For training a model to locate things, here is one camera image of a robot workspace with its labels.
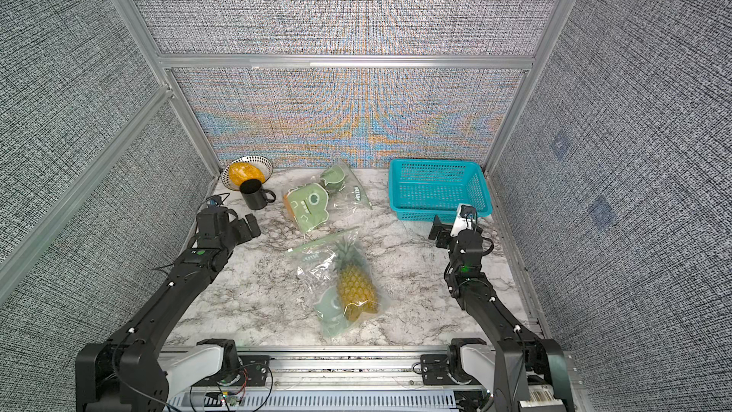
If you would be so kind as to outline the clear green zip-top bag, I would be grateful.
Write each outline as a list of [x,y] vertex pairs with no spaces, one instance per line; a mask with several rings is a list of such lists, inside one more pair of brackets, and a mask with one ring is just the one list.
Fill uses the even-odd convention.
[[358,228],[306,242],[288,254],[297,263],[297,277],[310,293],[326,339],[377,318],[391,304],[373,277]]

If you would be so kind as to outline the yellow pineapple with green crown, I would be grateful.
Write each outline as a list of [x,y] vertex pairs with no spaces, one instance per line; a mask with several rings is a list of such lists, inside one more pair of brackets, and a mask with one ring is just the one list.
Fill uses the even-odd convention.
[[362,314],[379,312],[379,294],[360,248],[347,240],[335,245],[337,293],[345,319],[356,322]]

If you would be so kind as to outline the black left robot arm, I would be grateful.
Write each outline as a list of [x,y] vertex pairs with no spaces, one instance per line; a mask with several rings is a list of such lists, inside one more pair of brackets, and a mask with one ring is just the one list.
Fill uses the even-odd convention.
[[196,216],[192,247],[140,310],[103,343],[89,343],[75,360],[79,411],[173,411],[177,394],[201,380],[229,381],[242,368],[232,340],[208,339],[181,357],[160,362],[169,335],[196,298],[211,285],[236,247],[258,238],[251,214],[225,206]]

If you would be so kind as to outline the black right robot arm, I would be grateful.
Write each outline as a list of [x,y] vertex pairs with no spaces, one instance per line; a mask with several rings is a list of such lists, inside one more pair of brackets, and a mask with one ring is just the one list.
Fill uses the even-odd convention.
[[429,240],[448,252],[443,273],[448,292],[476,321],[488,341],[455,340],[447,372],[459,383],[485,389],[478,411],[574,411],[567,360],[560,345],[528,329],[502,303],[482,272],[493,250],[484,246],[474,217],[452,225],[435,217]]

